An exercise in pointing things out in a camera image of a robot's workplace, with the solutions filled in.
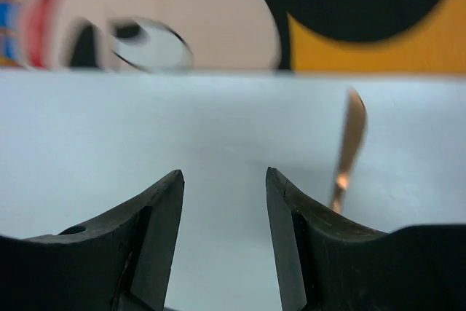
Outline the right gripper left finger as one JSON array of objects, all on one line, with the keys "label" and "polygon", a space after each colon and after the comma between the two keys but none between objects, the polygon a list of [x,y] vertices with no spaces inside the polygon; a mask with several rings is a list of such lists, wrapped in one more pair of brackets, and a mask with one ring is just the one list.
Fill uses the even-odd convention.
[{"label": "right gripper left finger", "polygon": [[174,170],[57,235],[1,238],[3,310],[163,310],[183,206]]}]

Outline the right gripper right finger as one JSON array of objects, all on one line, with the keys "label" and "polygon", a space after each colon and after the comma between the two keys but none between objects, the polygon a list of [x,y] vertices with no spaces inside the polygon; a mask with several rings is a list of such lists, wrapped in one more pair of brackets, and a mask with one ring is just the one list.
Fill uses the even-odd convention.
[{"label": "right gripper right finger", "polygon": [[465,226],[370,229],[308,197],[279,170],[266,203],[284,310],[463,310]]}]

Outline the yellow cartoon mouse placemat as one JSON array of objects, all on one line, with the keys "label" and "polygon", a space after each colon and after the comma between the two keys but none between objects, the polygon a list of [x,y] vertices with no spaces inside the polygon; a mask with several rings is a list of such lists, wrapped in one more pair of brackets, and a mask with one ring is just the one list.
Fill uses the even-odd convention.
[{"label": "yellow cartoon mouse placemat", "polygon": [[1,0],[1,65],[465,72],[465,0]]}]

